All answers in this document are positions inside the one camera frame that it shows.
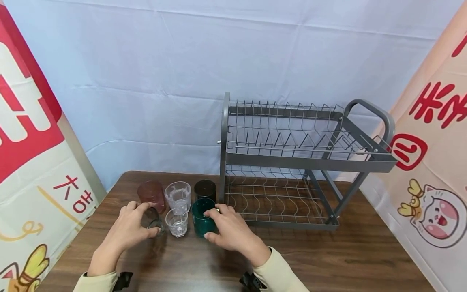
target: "clear glass cup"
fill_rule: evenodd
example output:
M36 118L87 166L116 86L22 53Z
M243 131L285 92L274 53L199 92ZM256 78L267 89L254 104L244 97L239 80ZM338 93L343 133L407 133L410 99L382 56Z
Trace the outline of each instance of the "clear glass cup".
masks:
M193 214L193 226L195 233L199 237L203 237L207 232L216 232L216 223L210 217L204 216L204 212L214 209L216 202L210 198L202 198L196 200L193 204L191 213Z
M165 189L164 196L167 202L169 203L171 209L184 208L187 212L190 210L191 186L188 183L184 181L177 181L175 183L171 183Z
M159 227L161 231L157 234L156 237L161 236L165 231L165 226L162 222L162 218L155 208L149 208L143 213L143 216L141 218L141 226L147 229Z
M142 183L137 190L141 203L155 203L159 214L164 213L166 209L162 184L155 180Z
M182 237L188 229L188 211L185 208L173 208L165 215L165 223L173 236Z

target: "wrist strap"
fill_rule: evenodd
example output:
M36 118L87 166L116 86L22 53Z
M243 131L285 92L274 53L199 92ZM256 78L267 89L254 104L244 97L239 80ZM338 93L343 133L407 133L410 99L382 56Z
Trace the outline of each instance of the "wrist strap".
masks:
M249 274L248 272L245 272L245 274L240 278L240 283L249 292L260 292L261 289L267 289L266 285L263 284L254 273Z
M120 276L118 276L117 282L115 283L115 286L113 287L112 292L120 291L123 288L128 288L128 286L130 286L130 281L131 281L132 276L133 276L133 273L131 272L120 273Z

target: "green cup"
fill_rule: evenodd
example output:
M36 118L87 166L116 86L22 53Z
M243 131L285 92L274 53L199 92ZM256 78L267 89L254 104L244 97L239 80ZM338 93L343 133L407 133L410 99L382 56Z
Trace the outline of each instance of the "green cup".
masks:
M191 209L193 213L193 225L195 233L199 237L204 237L207 232L216 232L216 223L214 220L203 215L207 210L214 209L216 202L209 198L197 200Z

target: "dish rack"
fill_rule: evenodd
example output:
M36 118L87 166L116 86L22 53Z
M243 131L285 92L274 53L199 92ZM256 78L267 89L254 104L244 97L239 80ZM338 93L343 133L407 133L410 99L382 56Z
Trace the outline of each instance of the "dish rack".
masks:
M382 137L372 139L350 121L357 104L382 119ZM394 130L392 117L366 100L345 108L292 106L231 101L225 93L219 202L233 206L250 226L335 230L366 176L389 172L396 164L389 150ZM342 194L329 171L358 175ZM318 181L318 173L325 180Z

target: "left hand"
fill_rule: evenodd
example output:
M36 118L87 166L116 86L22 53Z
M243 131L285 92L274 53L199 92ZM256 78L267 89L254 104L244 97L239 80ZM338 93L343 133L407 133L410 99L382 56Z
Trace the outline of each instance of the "left hand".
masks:
M102 245L122 253L145 239L155 237L161 231L159 227L147 229L141 226L144 212L155 206L154 203L141 204L131 201L122 207L119 217L110 228Z
M120 255L145 239L155 237L159 227L144 228L141 219L146 210L155 207L154 203L131 201L120 210L120 215L110 228L106 238L94 252L87 276L94 277L115 271Z

